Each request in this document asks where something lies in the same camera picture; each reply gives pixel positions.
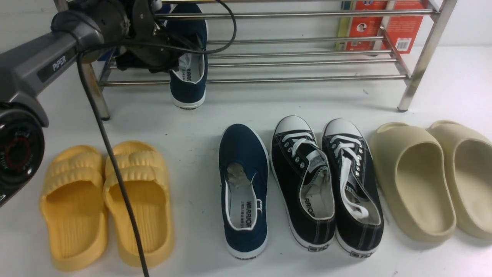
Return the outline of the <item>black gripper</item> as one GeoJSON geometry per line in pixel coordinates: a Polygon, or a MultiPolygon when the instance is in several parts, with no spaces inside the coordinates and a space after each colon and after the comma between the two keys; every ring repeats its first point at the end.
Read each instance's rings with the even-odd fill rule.
{"type": "Polygon", "coordinates": [[[179,63],[181,52],[166,49],[175,39],[156,19],[162,10],[161,0],[123,0],[130,22],[127,40],[134,45],[125,46],[125,52],[116,56],[119,70],[141,68],[151,73],[167,72],[179,63]]]}

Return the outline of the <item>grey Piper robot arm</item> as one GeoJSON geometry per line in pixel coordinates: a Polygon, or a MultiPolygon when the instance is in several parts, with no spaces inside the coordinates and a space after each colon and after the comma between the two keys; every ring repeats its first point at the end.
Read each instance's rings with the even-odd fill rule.
{"type": "Polygon", "coordinates": [[[37,97],[85,49],[127,41],[123,68],[166,71],[177,61],[170,46],[183,41],[158,23],[158,0],[72,0],[52,19],[51,31],[0,56],[1,205],[37,173],[45,152],[47,114],[37,97]]]}

